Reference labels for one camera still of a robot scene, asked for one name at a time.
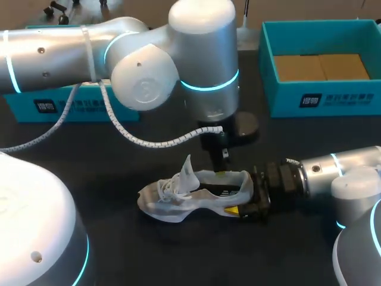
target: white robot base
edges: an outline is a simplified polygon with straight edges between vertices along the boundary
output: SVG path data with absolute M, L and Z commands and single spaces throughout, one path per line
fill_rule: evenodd
M 94 286 L 88 235 L 66 186 L 0 153 L 0 286 Z

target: screw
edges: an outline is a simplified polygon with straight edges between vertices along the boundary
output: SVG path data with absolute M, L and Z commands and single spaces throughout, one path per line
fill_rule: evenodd
M 320 172 L 320 170 L 321 170 L 321 168 L 319 166 L 317 166 L 317 165 L 312 167 L 312 171 L 315 172 L 315 173 Z

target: robotic arm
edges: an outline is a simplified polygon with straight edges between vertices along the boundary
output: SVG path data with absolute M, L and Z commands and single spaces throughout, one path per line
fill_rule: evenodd
M 4 31 L 0 92 L 111 79 L 123 105 L 144 111 L 164 103 L 180 80 L 186 106 L 199 127 L 223 127 L 223 134 L 201 140 L 215 169 L 224 169 L 227 148 L 244 144 L 257 131 L 255 123 L 242 130 L 236 120 L 234 5 L 231 0 L 180 0 L 172 6 L 168 22 L 148 30 L 141 21 L 124 17 L 93 26 Z

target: brown cardboard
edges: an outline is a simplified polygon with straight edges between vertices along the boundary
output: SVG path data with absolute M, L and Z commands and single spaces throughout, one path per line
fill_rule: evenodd
M 281 55 L 274 60 L 281 82 L 326 80 L 318 55 Z
M 358 54 L 319 55 L 327 80 L 366 80 L 369 75 Z

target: black mounting base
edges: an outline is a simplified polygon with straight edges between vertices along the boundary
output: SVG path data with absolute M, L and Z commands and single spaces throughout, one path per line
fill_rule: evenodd
M 259 136 L 257 118 L 247 112 L 237 112 L 227 119 L 211 123 L 199 122 L 200 127 L 222 126 L 224 132 L 220 135 L 204 134 L 201 136 L 202 149 L 209 152 L 215 172 L 227 170 L 230 163 L 229 148 L 254 142 Z

